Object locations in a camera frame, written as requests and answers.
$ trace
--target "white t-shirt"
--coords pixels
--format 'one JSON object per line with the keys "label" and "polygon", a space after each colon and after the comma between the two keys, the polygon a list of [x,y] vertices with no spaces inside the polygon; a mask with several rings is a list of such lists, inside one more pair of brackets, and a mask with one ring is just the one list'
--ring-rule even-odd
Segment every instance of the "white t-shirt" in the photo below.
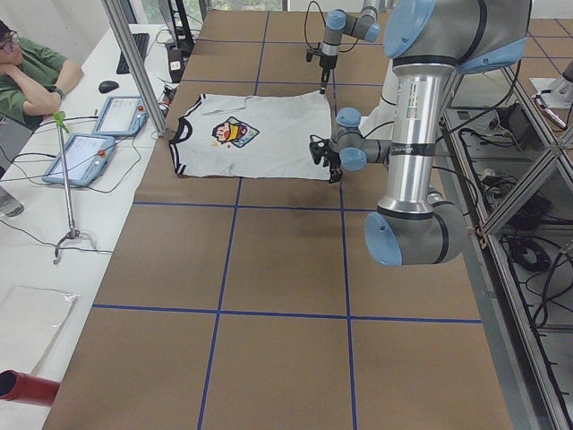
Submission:
{"label": "white t-shirt", "polygon": [[202,94],[169,141],[185,176],[329,179],[312,162],[311,134],[330,137],[329,102],[318,91],[295,97]]}

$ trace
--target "keyboard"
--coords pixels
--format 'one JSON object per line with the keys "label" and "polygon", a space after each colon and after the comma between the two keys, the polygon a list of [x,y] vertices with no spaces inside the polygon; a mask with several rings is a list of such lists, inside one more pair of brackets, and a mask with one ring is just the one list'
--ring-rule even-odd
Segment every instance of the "keyboard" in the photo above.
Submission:
{"label": "keyboard", "polygon": [[[150,43],[149,33],[135,33],[133,34],[133,40],[135,40],[135,46],[140,53],[141,60],[145,61],[145,56],[147,55],[147,46]],[[125,60],[124,53],[119,56],[119,63],[117,64],[117,69],[115,70],[117,74],[129,73],[129,65],[127,60]]]}

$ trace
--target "red object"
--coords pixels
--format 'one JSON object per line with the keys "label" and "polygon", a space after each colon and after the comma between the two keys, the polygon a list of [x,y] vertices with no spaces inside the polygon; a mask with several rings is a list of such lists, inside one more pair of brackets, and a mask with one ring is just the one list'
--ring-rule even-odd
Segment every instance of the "red object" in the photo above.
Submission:
{"label": "red object", "polygon": [[52,406],[60,383],[6,370],[0,374],[0,400]]}

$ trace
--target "computer mouse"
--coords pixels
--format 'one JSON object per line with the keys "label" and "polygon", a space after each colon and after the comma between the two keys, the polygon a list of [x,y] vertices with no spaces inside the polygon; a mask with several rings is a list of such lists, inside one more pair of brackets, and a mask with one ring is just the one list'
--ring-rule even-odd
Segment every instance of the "computer mouse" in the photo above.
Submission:
{"label": "computer mouse", "polygon": [[115,90],[118,87],[119,83],[117,83],[116,81],[103,81],[99,84],[98,90],[102,94],[106,94],[107,92]]}

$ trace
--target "cartoon print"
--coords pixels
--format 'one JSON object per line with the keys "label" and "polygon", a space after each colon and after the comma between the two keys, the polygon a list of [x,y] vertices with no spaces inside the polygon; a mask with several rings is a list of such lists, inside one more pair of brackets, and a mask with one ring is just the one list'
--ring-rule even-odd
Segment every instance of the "cartoon print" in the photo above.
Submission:
{"label": "cartoon print", "polygon": [[213,136],[220,144],[233,143],[237,148],[243,148],[250,142],[259,130],[230,116],[224,123],[213,129]]}

